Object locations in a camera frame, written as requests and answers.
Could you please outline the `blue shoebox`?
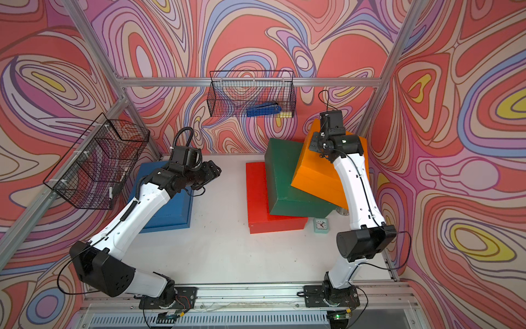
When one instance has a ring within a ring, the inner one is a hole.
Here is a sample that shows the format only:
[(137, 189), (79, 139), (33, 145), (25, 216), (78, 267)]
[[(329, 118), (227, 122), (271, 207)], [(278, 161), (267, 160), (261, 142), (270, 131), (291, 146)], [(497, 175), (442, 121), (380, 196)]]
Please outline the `blue shoebox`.
[[(130, 202), (133, 199), (140, 178), (149, 175), (152, 171), (165, 164), (167, 164), (167, 161), (141, 164), (138, 168), (137, 180), (127, 201)], [(176, 194), (149, 220), (141, 230), (141, 234), (189, 228), (192, 207), (193, 198), (188, 193), (181, 192)]]

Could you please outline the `green shoebox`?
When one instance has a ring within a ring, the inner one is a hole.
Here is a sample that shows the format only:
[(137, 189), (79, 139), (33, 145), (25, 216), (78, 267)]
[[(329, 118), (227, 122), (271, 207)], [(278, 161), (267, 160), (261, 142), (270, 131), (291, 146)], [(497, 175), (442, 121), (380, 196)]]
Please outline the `green shoebox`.
[(336, 205), (292, 186), (302, 144), (272, 138), (264, 155), (271, 215), (326, 218)]

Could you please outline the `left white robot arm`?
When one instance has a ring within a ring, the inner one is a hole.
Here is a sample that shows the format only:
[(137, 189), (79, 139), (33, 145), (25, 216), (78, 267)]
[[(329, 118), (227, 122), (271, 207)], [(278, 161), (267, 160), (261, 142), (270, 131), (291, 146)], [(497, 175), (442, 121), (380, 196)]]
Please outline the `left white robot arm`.
[(200, 149), (174, 147), (166, 164), (139, 179), (134, 197), (104, 229), (71, 247), (79, 280), (110, 297), (140, 295), (162, 308), (171, 306), (178, 296), (174, 280), (137, 270), (122, 260), (136, 236), (174, 196), (198, 191), (220, 174), (218, 165), (202, 159)]

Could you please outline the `red shoebox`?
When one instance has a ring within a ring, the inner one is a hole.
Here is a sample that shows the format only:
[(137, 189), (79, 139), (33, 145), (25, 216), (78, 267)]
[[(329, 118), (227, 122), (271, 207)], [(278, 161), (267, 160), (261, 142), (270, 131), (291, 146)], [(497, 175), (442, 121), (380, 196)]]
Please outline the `red shoebox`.
[(247, 216), (251, 234), (303, 230), (306, 217), (271, 215), (268, 205), (268, 189), (265, 164), (247, 163)]

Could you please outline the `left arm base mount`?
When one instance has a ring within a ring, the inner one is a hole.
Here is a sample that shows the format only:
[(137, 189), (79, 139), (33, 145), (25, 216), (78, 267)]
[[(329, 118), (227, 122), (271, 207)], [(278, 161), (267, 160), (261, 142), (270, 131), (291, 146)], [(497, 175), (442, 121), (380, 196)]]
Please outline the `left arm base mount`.
[(168, 285), (160, 297), (142, 296), (139, 309), (189, 311), (195, 307), (197, 292), (197, 287)]

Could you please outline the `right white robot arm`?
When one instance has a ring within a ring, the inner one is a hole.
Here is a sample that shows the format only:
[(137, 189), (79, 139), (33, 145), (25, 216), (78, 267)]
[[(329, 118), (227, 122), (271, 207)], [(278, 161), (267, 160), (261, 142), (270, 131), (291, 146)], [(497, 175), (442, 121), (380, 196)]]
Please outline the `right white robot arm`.
[(360, 137), (347, 133), (340, 110), (326, 110), (319, 117), (320, 130), (310, 139), (309, 150), (335, 168), (349, 211), (350, 230), (336, 236), (341, 258), (325, 275), (330, 289), (343, 290), (351, 286), (360, 267), (383, 252), (397, 230), (386, 224), (373, 196)]

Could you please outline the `orange shoebox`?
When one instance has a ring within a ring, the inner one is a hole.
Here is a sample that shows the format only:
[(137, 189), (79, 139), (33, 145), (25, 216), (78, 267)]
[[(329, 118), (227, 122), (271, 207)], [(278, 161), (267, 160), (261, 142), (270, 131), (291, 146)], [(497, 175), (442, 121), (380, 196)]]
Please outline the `orange shoebox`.
[(347, 209), (345, 192), (333, 164), (309, 150), (313, 134), (320, 129), (320, 119), (315, 119), (305, 138), (291, 186)]

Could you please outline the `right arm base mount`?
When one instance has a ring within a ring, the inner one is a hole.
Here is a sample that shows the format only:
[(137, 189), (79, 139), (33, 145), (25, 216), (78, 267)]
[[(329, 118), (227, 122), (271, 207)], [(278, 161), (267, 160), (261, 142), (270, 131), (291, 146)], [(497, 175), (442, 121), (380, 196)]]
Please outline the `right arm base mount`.
[(349, 308), (351, 310), (360, 306), (360, 299), (355, 286), (336, 289), (329, 281), (320, 285), (306, 285), (297, 297), (303, 298), (307, 308)]

